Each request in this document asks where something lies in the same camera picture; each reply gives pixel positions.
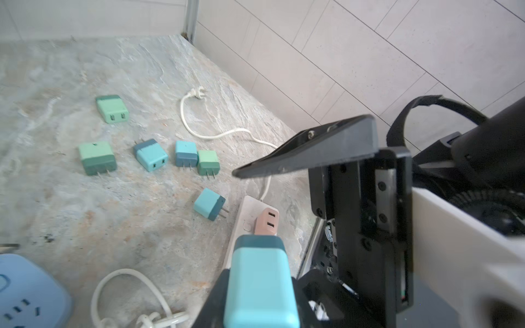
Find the teal blue plug adapter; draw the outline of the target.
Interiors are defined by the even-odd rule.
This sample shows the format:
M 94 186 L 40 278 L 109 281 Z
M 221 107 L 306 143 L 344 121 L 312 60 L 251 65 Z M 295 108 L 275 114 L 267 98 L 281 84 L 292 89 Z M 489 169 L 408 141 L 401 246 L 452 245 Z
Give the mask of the teal blue plug adapter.
M 195 168 L 198 165 L 198 151 L 194 142 L 176 142 L 175 165 L 180 168 Z

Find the light green plug adapter far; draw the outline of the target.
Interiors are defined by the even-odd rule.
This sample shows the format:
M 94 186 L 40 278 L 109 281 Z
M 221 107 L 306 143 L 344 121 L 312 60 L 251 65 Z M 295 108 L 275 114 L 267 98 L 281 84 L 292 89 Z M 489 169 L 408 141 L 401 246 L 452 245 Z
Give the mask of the light green plug adapter far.
M 95 102 L 106 123 L 126 122 L 129 119 L 129 111 L 119 95 L 98 96 Z

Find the green plug adapter right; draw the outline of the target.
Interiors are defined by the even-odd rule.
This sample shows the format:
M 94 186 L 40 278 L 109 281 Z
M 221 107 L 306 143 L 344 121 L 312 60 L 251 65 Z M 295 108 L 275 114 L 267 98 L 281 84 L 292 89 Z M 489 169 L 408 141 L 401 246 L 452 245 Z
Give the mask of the green plug adapter right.
M 215 178 L 220 172 L 220 161 L 214 150 L 198 150 L 197 171 L 200 176 L 213 176 Z

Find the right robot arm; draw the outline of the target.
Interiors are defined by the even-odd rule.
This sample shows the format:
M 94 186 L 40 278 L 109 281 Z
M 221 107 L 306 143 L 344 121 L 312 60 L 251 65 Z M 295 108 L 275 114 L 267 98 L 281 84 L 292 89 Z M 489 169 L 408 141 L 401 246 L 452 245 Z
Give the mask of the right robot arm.
M 330 273 L 295 282 L 304 327 L 395 327 L 418 276 L 462 327 L 524 326 L 524 101 L 487 117 L 441 95 L 410 101 L 380 147 L 373 116 L 303 130 L 237 168 L 307 170 L 332 232 Z

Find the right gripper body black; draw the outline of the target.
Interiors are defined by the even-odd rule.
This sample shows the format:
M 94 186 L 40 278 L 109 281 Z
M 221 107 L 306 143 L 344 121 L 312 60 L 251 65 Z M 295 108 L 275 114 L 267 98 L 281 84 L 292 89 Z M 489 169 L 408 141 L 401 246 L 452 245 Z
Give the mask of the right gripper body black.
M 395 327 L 414 303 L 410 151 L 383 148 L 308 177 L 317 222 L 302 276 L 328 280 L 310 301 L 317 318 L 326 327 Z

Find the white long power strip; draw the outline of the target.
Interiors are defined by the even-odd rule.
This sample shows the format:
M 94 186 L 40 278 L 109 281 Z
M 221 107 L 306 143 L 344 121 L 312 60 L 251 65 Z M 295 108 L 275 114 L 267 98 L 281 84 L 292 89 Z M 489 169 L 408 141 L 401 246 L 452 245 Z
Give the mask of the white long power strip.
M 229 269 L 231 267 L 236 240 L 243 235 L 254 235 L 256 219 L 266 208 L 278 211 L 278 209 L 251 196 L 246 195 L 246 197 L 243 198 L 232 230 L 231 239 L 228 243 L 222 269 Z

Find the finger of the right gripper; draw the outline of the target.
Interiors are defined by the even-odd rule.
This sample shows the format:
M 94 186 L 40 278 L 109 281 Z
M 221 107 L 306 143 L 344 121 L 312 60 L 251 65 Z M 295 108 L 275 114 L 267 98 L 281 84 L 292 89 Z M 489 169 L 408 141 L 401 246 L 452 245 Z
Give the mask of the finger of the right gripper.
M 261 178 L 370 159 L 379 152 L 377 125 L 361 115 L 299 132 L 271 154 L 232 171 L 235 178 Z

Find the blue square power socket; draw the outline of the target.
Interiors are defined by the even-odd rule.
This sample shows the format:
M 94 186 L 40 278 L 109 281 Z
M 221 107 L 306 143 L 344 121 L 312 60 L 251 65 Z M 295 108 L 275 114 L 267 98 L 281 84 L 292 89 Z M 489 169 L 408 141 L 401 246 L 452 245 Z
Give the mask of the blue square power socket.
M 65 327 L 68 291 L 49 273 L 16 254 L 1 255 L 1 326 Z

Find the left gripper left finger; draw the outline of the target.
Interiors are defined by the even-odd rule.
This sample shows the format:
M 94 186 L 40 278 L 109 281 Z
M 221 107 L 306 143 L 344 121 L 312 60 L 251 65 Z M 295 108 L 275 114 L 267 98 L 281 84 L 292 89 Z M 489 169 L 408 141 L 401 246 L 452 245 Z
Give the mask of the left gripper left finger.
M 223 328 L 230 270 L 224 269 L 211 289 L 192 328 Z

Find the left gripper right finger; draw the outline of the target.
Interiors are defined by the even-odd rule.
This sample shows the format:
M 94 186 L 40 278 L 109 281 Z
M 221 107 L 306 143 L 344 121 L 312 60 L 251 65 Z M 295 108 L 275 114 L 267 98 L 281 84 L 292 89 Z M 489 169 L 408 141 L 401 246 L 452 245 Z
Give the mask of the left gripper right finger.
M 300 327 L 326 327 L 327 321 L 320 321 L 310 305 L 310 301 L 318 301 L 322 292 L 322 284 L 328 280 L 325 276 L 302 276 L 292 278 Z

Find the pink plug adapter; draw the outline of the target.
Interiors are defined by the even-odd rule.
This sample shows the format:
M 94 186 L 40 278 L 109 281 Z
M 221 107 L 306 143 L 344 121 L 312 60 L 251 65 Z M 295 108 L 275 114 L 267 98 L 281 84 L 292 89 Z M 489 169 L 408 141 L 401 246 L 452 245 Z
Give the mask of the pink plug adapter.
M 254 234 L 276 236 L 279 218 L 280 214 L 277 210 L 266 208 L 256 219 Z

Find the green plug adapter left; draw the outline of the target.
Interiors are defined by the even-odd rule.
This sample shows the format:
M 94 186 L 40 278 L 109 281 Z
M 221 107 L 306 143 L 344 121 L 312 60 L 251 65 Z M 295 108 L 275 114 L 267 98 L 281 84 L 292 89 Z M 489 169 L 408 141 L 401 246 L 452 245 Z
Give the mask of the green plug adapter left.
M 117 170 L 116 157 L 108 142 L 82 143 L 79 145 L 79 155 L 88 176 Z

